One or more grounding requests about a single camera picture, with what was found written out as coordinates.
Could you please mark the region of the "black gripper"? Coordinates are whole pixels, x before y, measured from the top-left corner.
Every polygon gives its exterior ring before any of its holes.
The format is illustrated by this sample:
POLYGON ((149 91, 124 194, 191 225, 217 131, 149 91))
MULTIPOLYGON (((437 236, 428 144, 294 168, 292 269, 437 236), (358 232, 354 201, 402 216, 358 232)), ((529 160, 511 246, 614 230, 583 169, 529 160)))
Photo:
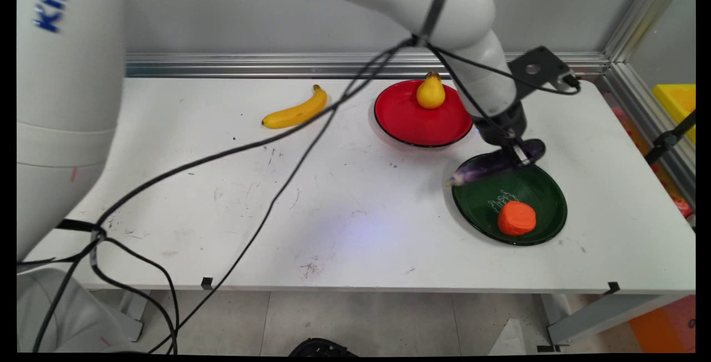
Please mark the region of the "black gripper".
POLYGON ((480 136, 488 144, 500 146, 506 155, 514 155, 517 167, 533 164, 530 140, 521 139, 528 126, 528 120, 521 101, 515 102, 503 113, 487 118, 472 115, 472 121, 480 136))

